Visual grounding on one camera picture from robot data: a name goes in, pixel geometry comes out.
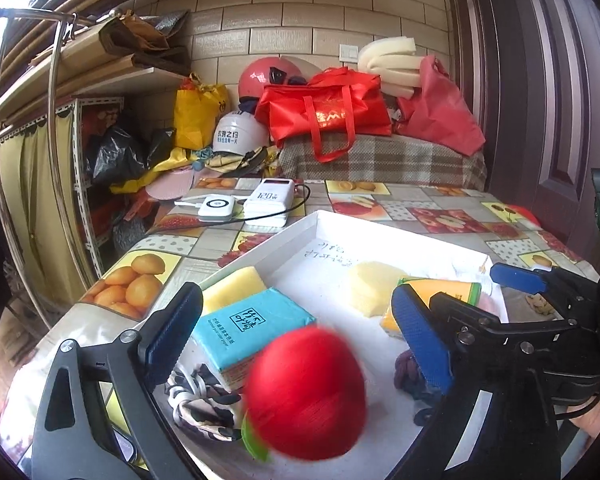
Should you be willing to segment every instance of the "tiled wall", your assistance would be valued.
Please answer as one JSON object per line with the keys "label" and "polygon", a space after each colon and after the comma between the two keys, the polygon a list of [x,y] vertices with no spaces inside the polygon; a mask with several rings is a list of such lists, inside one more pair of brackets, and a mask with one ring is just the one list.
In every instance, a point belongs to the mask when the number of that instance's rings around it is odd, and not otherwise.
{"label": "tiled wall", "polygon": [[[134,10],[160,14],[190,9],[175,39],[190,49],[203,82],[227,85],[237,105],[243,69],[267,54],[293,56],[320,69],[341,66],[339,45],[365,46],[387,36],[414,37],[418,54],[450,67],[449,0],[135,0]],[[147,127],[168,126],[174,92],[132,101]]]}

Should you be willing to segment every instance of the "black and white cloth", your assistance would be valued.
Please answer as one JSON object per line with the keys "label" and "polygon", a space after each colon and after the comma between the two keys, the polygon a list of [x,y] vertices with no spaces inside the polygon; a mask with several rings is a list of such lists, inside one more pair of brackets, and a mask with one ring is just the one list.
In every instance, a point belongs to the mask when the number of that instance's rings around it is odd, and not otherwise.
{"label": "black and white cloth", "polygon": [[191,375],[181,364],[165,384],[173,421],[190,436],[220,442],[241,439],[242,396],[225,390],[206,365]]}

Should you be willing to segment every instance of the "blue gripper pad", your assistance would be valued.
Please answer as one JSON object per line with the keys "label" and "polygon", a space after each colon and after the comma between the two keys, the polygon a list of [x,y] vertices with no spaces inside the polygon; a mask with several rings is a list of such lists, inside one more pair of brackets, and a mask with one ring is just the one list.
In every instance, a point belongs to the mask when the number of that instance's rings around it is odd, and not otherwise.
{"label": "blue gripper pad", "polygon": [[423,377],[442,394],[451,387],[451,355],[433,331],[420,309],[427,306],[411,285],[400,285],[391,296],[391,310],[402,336],[409,345]]}
{"label": "blue gripper pad", "polygon": [[527,294],[546,291],[542,276],[532,270],[520,269],[506,264],[493,264],[489,273],[491,279],[502,286],[509,286]]}

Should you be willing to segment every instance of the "red helmet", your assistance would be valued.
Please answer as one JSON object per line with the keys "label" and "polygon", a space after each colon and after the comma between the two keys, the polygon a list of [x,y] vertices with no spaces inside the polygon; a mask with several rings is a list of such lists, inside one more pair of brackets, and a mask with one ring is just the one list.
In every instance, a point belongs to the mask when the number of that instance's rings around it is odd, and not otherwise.
{"label": "red helmet", "polygon": [[238,96],[260,98],[264,91],[264,85],[286,84],[292,76],[302,76],[302,73],[288,59],[263,57],[251,63],[242,72],[238,85]]}

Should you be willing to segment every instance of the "blue tissue package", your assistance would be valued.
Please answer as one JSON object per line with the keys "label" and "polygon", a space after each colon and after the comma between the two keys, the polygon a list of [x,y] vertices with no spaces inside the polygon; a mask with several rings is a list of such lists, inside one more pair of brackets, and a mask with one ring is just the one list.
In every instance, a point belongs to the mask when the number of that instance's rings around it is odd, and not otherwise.
{"label": "blue tissue package", "polygon": [[275,288],[202,316],[192,337],[226,385],[240,388],[251,359],[275,338],[315,317]]}

